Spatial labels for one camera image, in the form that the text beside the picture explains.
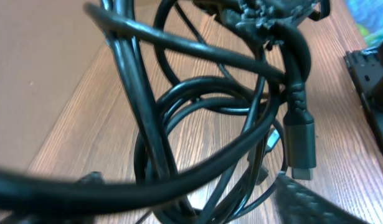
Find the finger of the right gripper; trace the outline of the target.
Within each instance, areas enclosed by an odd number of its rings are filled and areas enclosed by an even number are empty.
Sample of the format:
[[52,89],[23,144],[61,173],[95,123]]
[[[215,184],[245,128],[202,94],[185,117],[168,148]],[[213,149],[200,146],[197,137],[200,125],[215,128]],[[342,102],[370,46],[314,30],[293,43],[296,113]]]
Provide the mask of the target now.
[[329,0],[193,0],[202,11],[246,43],[263,45],[275,24],[298,27],[305,19],[319,21],[330,15]]

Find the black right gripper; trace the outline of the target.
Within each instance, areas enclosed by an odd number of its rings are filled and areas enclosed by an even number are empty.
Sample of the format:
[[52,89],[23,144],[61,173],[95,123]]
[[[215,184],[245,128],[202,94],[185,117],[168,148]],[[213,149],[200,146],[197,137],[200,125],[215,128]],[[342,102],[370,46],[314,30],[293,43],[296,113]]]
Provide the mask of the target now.
[[383,40],[375,47],[347,51],[344,61],[383,155]]

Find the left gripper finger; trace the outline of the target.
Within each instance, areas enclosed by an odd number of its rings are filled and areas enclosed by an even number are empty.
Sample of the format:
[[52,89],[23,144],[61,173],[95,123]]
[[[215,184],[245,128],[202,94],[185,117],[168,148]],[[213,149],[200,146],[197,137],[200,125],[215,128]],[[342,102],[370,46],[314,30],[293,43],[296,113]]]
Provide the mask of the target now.
[[284,224],[367,224],[285,174],[278,175],[275,203]]

